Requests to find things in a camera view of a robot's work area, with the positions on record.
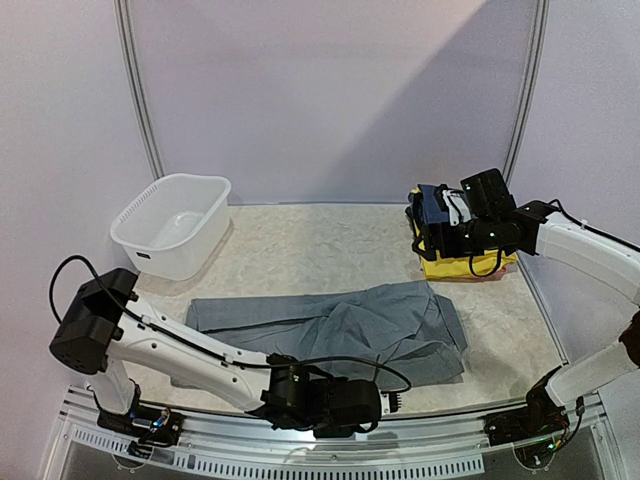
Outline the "navy blue tank top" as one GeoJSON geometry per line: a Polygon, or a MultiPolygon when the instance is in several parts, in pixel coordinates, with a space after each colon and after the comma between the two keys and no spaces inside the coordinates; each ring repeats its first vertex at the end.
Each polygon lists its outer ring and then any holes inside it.
{"type": "Polygon", "coordinates": [[[426,233],[431,225],[449,224],[449,215],[435,197],[439,185],[419,184],[408,194],[409,206],[405,210],[414,234],[426,233]]]}

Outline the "grey denim cloth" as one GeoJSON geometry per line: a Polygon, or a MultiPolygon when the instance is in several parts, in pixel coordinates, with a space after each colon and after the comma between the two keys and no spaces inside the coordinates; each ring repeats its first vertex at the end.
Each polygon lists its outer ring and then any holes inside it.
{"type": "Polygon", "coordinates": [[[468,347],[453,303],[426,281],[326,295],[192,300],[192,329],[240,349],[323,358],[321,369],[382,389],[453,383],[468,347]]]}

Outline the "white plastic wash basin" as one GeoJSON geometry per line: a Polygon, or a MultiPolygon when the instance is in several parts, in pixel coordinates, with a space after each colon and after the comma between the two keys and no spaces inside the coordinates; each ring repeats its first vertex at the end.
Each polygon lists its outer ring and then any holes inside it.
{"type": "Polygon", "coordinates": [[[200,271],[229,228],[230,192],[225,177],[167,175],[114,219],[110,237],[139,271],[187,280],[200,271]]]}

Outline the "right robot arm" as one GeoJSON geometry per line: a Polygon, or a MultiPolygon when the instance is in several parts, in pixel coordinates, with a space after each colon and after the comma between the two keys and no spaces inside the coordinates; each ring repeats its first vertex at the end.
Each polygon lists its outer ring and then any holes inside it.
{"type": "Polygon", "coordinates": [[[639,367],[639,248],[570,216],[557,199],[517,206],[502,186],[419,185],[412,248],[429,279],[492,277],[515,254],[569,364],[532,387],[517,427],[537,436],[556,410],[639,367]]]}

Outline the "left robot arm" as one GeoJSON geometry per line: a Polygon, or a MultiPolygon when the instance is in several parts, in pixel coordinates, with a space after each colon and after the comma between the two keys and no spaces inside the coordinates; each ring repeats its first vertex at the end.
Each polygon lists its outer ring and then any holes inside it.
{"type": "Polygon", "coordinates": [[[104,429],[160,447],[181,435],[184,415],[141,404],[128,362],[212,393],[275,429],[318,438],[367,433],[400,406],[371,380],[235,348],[180,324],[135,292],[137,279],[117,268],[81,285],[49,345],[54,358],[86,376],[104,429]]]}

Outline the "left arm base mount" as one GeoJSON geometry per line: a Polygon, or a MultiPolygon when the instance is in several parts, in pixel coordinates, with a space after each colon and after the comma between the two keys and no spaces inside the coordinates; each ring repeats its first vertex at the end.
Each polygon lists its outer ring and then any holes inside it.
{"type": "Polygon", "coordinates": [[[141,389],[134,384],[132,404],[124,414],[105,410],[94,396],[99,410],[97,425],[103,429],[132,437],[126,448],[130,456],[148,460],[155,448],[178,445],[186,416],[165,406],[152,408],[140,404],[141,389]]]}

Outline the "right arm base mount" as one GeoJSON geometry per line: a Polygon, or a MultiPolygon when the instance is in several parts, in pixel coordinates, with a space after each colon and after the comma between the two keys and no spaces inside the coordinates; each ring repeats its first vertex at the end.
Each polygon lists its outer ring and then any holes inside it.
{"type": "Polygon", "coordinates": [[[547,468],[556,453],[578,433],[585,412],[584,397],[576,400],[577,422],[571,427],[567,410],[557,406],[545,388],[557,367],[538,380],[525,396],[521,408],[487,414],[483,432],[491,446],[515,443],[513,454],[520,466],[536,472],[547,468]]]}

